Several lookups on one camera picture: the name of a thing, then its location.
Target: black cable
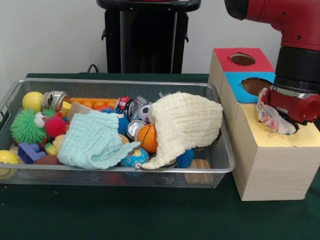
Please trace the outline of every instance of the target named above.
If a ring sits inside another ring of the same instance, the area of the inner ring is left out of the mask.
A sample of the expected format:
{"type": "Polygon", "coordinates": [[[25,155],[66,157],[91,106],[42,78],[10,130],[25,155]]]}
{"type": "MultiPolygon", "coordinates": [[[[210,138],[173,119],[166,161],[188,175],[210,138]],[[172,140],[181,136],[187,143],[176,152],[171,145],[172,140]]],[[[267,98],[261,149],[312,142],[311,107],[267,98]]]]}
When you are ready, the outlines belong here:
{"type": "Polygon", "coordinates": [[[98,70],[98,68],[97,68],[97,66],[96,66],[95,64],[91,64],[91,65],[89,66],[89,68],[88,68],[88,71],[86,71],[86,72],[87,72],[87,73],[90,73],[92,67],[94,67],[95,72],[98,74],[98,73],[99,73],[99,70],[98,70]]]}

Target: crumpled paper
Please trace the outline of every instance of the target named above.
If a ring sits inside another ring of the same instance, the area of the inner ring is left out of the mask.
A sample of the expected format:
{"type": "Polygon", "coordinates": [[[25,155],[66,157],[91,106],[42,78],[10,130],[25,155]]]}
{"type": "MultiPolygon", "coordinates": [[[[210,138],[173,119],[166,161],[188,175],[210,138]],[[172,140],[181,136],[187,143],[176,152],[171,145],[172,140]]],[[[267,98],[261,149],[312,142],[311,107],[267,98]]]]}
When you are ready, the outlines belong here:
{"type": "Polygon", "coordinates": [[[258,112],[259,120],[264,123],[272,133],[282,135],[294,134],[297,131],[295,126],[284,120],[276,109],[261,101],[262,96],[266,94],[267,90],[267,88],[263,88],[258,96],[256,110],[258,112]]]}

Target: blue panel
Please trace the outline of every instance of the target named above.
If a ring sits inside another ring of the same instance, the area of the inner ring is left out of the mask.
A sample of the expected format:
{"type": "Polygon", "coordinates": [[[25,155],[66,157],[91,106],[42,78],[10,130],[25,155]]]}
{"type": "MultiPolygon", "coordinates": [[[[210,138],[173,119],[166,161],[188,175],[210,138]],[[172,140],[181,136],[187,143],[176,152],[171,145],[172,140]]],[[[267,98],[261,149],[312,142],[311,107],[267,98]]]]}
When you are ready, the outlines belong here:
{"type": "Polygon", "coordinates": [[[230,84],[235,99],[242,104],[252,104],[258,101],[258,97],[248,93],[242,86],[242,81],[248,78],[260,78],[271,83],[275,81],[274,72],[225,72],[225,77],[230,84]]]}

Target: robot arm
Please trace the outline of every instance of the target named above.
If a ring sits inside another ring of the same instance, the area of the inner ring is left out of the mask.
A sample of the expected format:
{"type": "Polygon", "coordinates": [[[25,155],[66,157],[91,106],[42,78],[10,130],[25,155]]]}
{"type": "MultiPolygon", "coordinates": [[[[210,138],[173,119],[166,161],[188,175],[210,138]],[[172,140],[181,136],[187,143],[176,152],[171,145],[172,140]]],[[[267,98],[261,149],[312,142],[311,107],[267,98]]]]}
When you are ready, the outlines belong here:
{"type": "Polygon", "coordinates": [[[306,124],[320,117],[320,1],[225,0],[239,20],[268,23],[281,31],[275,81],[264,102],[306,124]]]}

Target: box with circular hole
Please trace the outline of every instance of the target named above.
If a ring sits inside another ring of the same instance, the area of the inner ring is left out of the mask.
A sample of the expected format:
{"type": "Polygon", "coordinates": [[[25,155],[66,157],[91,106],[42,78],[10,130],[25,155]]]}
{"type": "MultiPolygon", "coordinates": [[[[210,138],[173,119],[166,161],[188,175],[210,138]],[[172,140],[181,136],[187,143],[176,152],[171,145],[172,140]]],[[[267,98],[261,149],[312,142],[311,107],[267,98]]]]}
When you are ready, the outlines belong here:
{"type": "Polygon", "coordinates": [[[223,106],[236,162],[232,173],[243,201],[302,200],[320,166],[320,132],[313,123],[280,135],[259,122],[257,95],[274,77],[260,49],[213,51],[208,82],[223,106]]]}

